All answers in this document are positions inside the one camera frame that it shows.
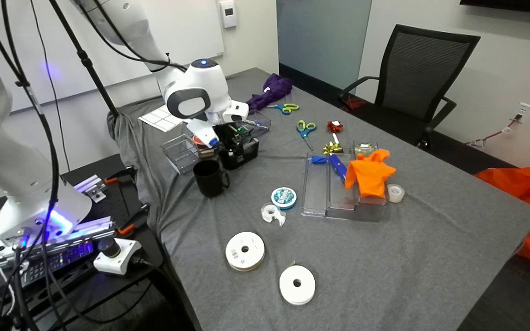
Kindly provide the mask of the white tape dispenser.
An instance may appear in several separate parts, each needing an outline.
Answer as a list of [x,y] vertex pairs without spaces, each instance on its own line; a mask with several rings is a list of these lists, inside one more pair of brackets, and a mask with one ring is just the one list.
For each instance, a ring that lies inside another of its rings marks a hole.
[[286,212],[282,211],[273,203],[267,203],[261,207],[261,216],[265,222],[271,223],[274,220],[278,221],[279,226],[283,226],[286,222]]

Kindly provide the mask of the clear plastic box with pens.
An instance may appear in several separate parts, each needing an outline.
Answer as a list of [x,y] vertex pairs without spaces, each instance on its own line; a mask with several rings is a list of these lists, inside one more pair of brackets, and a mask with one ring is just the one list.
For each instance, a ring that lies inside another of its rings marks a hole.
[[250,136],[259,138],[271,131],[271,119],[260,111],[251,111],[245,122],[241,123],[244,131],[248,131]]

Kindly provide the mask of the black mug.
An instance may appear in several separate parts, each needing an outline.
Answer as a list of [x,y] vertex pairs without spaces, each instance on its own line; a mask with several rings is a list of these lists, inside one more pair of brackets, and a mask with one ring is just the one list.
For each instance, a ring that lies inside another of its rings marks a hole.
[[229,174],[217,160],[202,160],[193,167],[193,174],[202,195],[208,198],[222,194],[230,187]]

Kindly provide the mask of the purple cloth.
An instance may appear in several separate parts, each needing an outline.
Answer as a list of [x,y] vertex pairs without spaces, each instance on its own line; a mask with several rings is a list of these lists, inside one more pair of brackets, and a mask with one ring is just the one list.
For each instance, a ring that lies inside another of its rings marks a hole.
[[273,102],[277,102],[292,92],[293,83],[290,79],[281,77],[278,74],[271,74],[263,84],[261,94],[253,94],[252,98],[246,101],[249,111],[259,111]]

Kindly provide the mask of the clear stepped organizer tray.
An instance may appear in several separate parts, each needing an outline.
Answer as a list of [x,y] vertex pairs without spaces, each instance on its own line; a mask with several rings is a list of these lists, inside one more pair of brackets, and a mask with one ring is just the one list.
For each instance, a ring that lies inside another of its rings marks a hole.
[[303,216],[379,222],[387,215],[387,199],[362,197],[357,184],[347,190],[329,157],[324,154],[308,153],[304,176]]

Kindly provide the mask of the orange and black clamp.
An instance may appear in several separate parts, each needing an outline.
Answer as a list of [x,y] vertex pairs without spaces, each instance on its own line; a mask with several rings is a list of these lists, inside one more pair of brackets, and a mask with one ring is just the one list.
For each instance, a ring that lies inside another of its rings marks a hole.
[[135,168],[133,165],[126,166],[126,168],[105,178],[104,184],[118,183],[120,181],[120,178],[123,177],[129,177],[131,179],[131,182],[135,183],[137,172],[137,168]]
[[150,207],[151,205],[149,203],[141,205],[140,209],[130,216],[124,225],[116,228],[116,236],[118,238],[127,238],[132,235],[134,231],[139,228],[142,220],[145,220],[149,215]]

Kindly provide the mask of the white spool with barcode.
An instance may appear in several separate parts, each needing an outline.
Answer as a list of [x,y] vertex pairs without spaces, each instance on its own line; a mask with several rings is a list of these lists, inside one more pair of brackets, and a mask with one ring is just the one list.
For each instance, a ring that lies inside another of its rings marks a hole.
[[258,234],[244,231],[234,235],[228,241],[225,256],[234,270],[248,272],[257,268],[263,261],[265,245]]

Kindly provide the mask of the small clear box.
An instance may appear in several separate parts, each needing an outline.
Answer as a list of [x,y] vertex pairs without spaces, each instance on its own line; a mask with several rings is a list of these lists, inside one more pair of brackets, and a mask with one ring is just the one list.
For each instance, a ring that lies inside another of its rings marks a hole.
[[370,143],[368,141],[353,141],[351,150],[354,155],[361,154],[369,157],[377,149],[379,149],[379,145],[377,145],[377,143]]

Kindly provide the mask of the orange glove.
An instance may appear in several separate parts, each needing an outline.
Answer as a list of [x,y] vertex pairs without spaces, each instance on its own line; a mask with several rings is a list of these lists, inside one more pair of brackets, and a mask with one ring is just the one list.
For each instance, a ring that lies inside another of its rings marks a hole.
[[391,153],[387,149],[377,149],[369,156],[357,154],[356,159],[348,163],[345,188],[351,189],[357,184],[361,197],[384,199],[386,180],[396,172],[396,168],[385,163],[390,156]]

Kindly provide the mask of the plain white spool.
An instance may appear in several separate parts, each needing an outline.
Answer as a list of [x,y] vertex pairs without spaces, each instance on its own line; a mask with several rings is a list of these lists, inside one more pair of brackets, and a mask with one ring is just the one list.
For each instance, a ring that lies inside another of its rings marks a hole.
[[294,306],[309,303],[315,295],[315,277],[309,269],[301,265],[286,268],[280,275],[278,284],[283,299]]

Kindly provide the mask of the grey tablecloth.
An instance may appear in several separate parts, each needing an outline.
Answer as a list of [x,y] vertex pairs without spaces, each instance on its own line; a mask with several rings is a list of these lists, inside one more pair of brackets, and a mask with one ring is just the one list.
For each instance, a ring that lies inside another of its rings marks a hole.
[[[162,245],[204,331],[456,331],[530,232],[530,205],[391,134],[293,88],[300,110],[265,109],[271,131],[256,159],[230,171],[231,186],[209,199],[193,176],[178,175],[161,144],[164,133],[139,116],[158,99],[119,107],[110,134],[124,164],[138,168],[139,198],[151,205],[150,227]],[[305,217],[306,145],[300,119],[315,122],[314,147],[327,140],[326,122],[345,125],[344,139],[370,140],[391,153],[390,182],[404,199],[379,222]],[[297,201],[286,222],[265,222],[261,207],[278,187]],[[236,234],[258,234],[265,257],[248,272],[234,270],[225,248]],[[286,268],[301,265],[316,280],[313,299],[294,306],[280,293]]]

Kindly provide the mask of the black office chair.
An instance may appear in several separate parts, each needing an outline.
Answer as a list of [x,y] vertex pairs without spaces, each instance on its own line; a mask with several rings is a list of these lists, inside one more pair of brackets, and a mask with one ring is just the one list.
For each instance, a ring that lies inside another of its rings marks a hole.
[[478,35],[395,25],[375,78],[374,102],[352,98],[352,91],[370,76],[341,90],[337,100],[348,111],[365,106],[366,120],[383,124],[402,140],[428,151],[432,134],[457,106],[446,93],[479,41]]

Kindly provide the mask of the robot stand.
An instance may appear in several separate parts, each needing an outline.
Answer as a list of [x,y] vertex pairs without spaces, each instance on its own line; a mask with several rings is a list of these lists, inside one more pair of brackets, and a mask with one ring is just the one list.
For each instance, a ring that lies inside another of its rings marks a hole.
[[[102,179],[124,169],[126,166],[123,164],[120,155],[114,154],[105,159],[95,161],[94,163],[87,164],[83,167],[76,168],[63,175],[63,178],[67,179],[71,184],[82,182],[91,175],[99,175]],[[138,193],[131,179],[128,179],[125,184],[122,184],[122,195],[119,193],[118,186],[115,184],[110,185],[107,189],[109,193],[106,193],[107,197],[99,204],[94,203],[94,207],[90,212],[90,216],[105,216],[110,215],[112,220],[122,224],[127,220],[127,214],[124,207],[124,203],[133,215],[135,210],[138,210],[142,203],[138,199]],[[68,280],[69,283],[63,286],[63,290],[67,291],[66,295],[71,303],[75,304],[78,310],[82,311],[83,314],[95,318],[91,312],[97,309],[99,306],[105,305],[107,302],[113,302],[114,297],[122,294],[125,291],[133,288],[135,285],[144,285],[145,281],[149,281],[148,284],[153,284],[151,290],[156,289],[164,300],[168,302],[168,307],[162,310],[161,316],[166,319],[166,322],[161,322],[156,328],[152,327],[149,330],[166,330],[166,331],[196,331],[185,306],[183,305],[179,292],[176,289],[176,281],[173,276],[167,276],[169,269],[169,259],[162,247],[158,237],[147,226],[147,218],[142,220],[139,228],[134,231],[128,239],[137,240],[141,243],[144,250],[144,259],[152,264],[135,266],[134,269],[128,267],[127,274],[125,276],[112,276],[109,273],[98,272],[95,268],[92,272],[89,272],[86,276],[81,277],[76,281]],[[57,330],[60,329],[60,323],[55,318],[52,310],[45,307],[47,303],[46,288],[36,289],[27,288],[25,296],[28,299],[28,308],[32,313],[38,313],[34,320],[41,331],[44,330]],[[67,306],[67,302],[59,295],[59,301],[57,302],[59,313],[63,317],[63,322],[69,325],[72,322],[78,320],[75,312]],[[124,312],[124,310],[117,310],[111,312],[110,318],[118,316]]]

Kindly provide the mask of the aluminium bracket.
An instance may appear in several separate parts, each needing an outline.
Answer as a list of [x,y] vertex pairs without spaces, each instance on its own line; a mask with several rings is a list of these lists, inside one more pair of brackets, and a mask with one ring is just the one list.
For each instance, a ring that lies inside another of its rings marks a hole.
[[77,191],[90,197],[94,203],[99,203],[106,198],[106,194],[104,193],[107,188],[105,181],[97,175],[87,178],[74,187]]

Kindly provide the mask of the black wall screen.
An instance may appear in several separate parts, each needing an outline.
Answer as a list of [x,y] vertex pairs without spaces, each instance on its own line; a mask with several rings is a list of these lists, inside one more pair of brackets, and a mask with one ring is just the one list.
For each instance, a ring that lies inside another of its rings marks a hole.
[[530,12],[530,0],[460,0],[459,4],[463,6],[479,6],[518,12]]

